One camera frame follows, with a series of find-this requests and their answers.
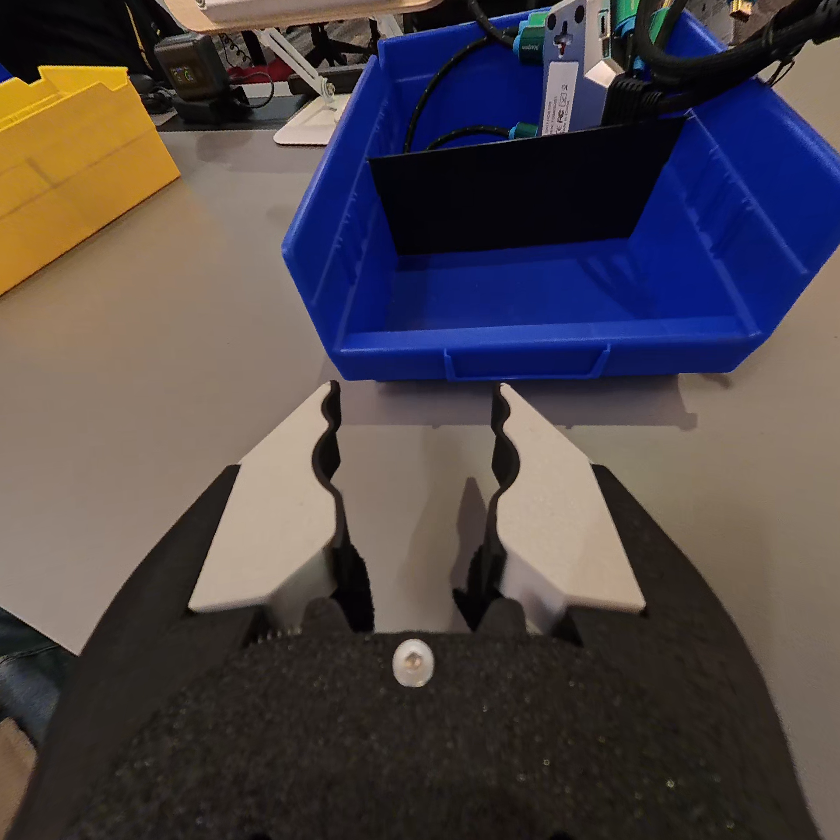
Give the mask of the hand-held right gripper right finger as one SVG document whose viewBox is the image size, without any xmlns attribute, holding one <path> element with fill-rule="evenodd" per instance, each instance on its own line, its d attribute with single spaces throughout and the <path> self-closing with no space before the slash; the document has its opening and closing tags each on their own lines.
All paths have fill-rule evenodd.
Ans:
<svg viewBox="0 0 840 840">
<path fill-rule="evenodd" d="M 509 384 L 495 386 L 490 427 L 497 490 L 458 610 L 476 631 L 493 602 L 551 634 L 575 607 L 641 615 L 646 601 L 593 463 Z"/>
</svg>

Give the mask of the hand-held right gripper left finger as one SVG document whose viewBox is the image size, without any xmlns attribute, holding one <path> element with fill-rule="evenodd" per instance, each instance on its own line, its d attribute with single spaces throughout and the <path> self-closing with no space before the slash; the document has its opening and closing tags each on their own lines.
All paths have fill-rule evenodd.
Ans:
<svg viewBox="0 0 840 840">
<path fill-rule="evenodd" d="M 340 385 L 327 381 L 241 458 L 191 612 L 256 607 L 290 633 L 311 602 L 332 598 L 350 629 L 374 630 L 370 577 L 333 484 L 341 422 Z"/>
</svg>

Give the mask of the blue storage bin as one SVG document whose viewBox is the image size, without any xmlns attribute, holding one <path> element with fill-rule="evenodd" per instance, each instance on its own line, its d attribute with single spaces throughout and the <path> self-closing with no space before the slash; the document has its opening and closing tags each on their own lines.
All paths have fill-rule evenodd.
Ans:
<svg viewBox="0 0 840 840">
<path fill-rule="evenodd" d="M 729 373 L 838 248 L 838 153 L 751 81 L 689 112 L 627 239 L 399 256 L 369 159 L 403 154 L 433 74 L 475 24 L 388 40 L 369 61 L 283 239 L 341 375 L 481 382 Z M 487 46 L 450 71 L 412 152 L 535 123 L 541 70 Z"/>
</svg>

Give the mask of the yellow storage bin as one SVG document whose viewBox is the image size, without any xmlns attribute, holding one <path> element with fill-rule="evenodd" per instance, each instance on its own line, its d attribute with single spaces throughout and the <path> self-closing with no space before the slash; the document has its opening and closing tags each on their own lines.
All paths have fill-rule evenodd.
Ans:
<svg viewBox="0 0 840 840">
<path fill-rule="evenodd" d="M 1 293 L 181 176 L 124 67 L 1 85 Z"/>
</svg>

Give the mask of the grey hub adapter white label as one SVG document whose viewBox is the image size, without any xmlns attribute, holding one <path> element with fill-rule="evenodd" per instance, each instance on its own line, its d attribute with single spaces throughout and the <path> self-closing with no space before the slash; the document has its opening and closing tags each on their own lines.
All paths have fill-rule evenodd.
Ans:
<svg viewBox="0 0 840 840">
<path fill-rule="evenodd" d="M 609 1 L 562 1 L 542 31 L 538 136 L 589 130 L 602 122 L 606 93 L 623 69 L 612 57 Z"/>
</svg>

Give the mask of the person's blue jeans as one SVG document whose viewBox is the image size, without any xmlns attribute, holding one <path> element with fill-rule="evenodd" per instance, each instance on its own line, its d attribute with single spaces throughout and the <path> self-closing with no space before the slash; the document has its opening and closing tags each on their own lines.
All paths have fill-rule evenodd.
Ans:
<svg viewBox="0 0 840 840">
<path fill-rule="evenodd" d="M 12 613 L 1 610 L 1 718 L 42 743 L 77 657 Z"/>
</svg>

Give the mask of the black bin divider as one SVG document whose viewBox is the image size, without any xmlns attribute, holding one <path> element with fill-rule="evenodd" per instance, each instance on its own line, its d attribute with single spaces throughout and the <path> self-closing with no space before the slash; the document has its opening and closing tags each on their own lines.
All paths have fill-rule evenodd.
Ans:
<svg viewBox="0 0 840 840">
<path fill-rule="evenodd" d="M 392 154 L 369 165 L 399 256 L 627 239 L 687 121 Z"/>
</svg>

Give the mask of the wooden board white stand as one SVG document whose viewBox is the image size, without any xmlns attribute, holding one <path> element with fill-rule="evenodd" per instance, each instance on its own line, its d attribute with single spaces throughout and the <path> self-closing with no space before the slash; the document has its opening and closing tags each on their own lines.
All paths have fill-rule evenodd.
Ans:
<svg viewBox="0 0 840 840">
<path fill-rule="evenodd" d="M 350 94 L 337 94 L 333 84 L 281 33 L 288 26 L 367 18 L 385 38 L 399 37 L 396 15 L 423 12 L 439 1 L 166 1 L 173 18 L 191 32 L 230 35 L 253 32 L 260 44 L 283 60 L 314 93 L 274 135 L 279 146 L 329 144 Z"/>
</svg>

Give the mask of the black charger with display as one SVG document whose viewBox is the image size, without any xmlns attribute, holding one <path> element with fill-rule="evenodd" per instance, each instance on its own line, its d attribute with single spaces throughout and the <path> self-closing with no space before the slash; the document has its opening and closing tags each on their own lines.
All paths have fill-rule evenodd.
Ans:
<svg viewBox="0 0 840 840">
<path fill-rule="evenodd" d="M 184 33 L 163 38 L 154 56 L 174 92 L 176 114 L 186 124 L 220 125 L 231 86 L 210 35 Z"/>
</svg>

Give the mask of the black office chair base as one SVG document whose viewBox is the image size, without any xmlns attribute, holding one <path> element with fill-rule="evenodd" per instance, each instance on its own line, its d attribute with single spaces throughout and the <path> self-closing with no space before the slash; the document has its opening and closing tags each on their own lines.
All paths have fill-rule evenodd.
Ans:
<svg viewBox="0 0 840 840">
<path fill-rule="evenodd" d="M 362 62 L 371 57 L 372 53 L 369 47 L 331 38 L 326 24 L 310 24 L 309 34 L 311 49 L 305 54 L 302 49 L 299 49 L 299 51 L 304 55 L 306 61 L 316 69 L 320 68 L 323 63 L 330 68 L 348 67 L 354 63 L 353 57 Z"/>
</svg>

